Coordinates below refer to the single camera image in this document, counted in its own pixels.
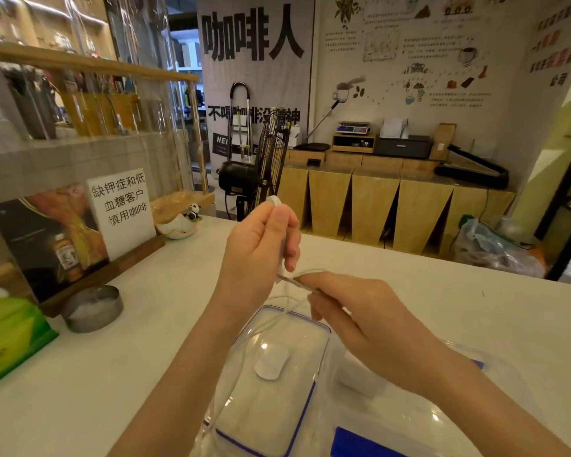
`plastic container lid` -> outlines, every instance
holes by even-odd
[[[240,336],[283,311],[269,305],[260,308]],[[227,397],[239,372],[243,348],[229,356],[215,394],[216,405],[220,401],[225,404],[215,425],[225,446],[236,446],[257,457],[290,454],[315,389],[315,376],[330,333],[325,324],[304,315],[287,313],[277,325],[246,343],[241,375]],[[255,370],[269,346],[278,347],[276,352],[281,353],[283,348],[289,353],[275,380],[261,378]]]
[[[445,343],[468,357],[493,383],[541,420],[527,385],[513,366],[488,353]],[[337,370],[344,355],[345,347],[332,337],[318,380],[321,414],[330,423],[323,430],[331,434],[323,438],[326,446],[328,438],[332,442],[336,429],[342,428],[405,456],[480,456],[463,432],[427,399],[388,381],[369,399],[339,382]]]

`person's right hand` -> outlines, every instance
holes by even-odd
[[[325,319],[367,368],[424,397],[445,380],[457,353],[436,338],[381,280],[319,272],[297,277],[321,292],[309,295],[312,316]],[[343,311],[345,307],[351,315]]]

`person's left hand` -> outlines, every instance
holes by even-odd
[[[285,269],[293,272],[300,239],[298,219],[290,207],[275,207],[270,201],[260,204],[228,237],[211,305],[221,306],[221,311],[245,323],[273,288],[282,243]]]

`hand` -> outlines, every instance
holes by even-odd
[[[287,205],[264,202],[233,228],[210,304],[245,323],[268,298],[279,264],[293,272],[300,257],[301,233]]]
[[[326,319],[347,349],[374,373],[424,397],[445,380],[445,364],[457,353],[412,315],[387,283],[330,272],[297,279],[323,292],[309,296],[313,318]]]

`black small box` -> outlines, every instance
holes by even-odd
[[[379,137],[374,146],[375,155],[427,159],[432,152],[432,139],[428,136],[410,136],[408,139]]]

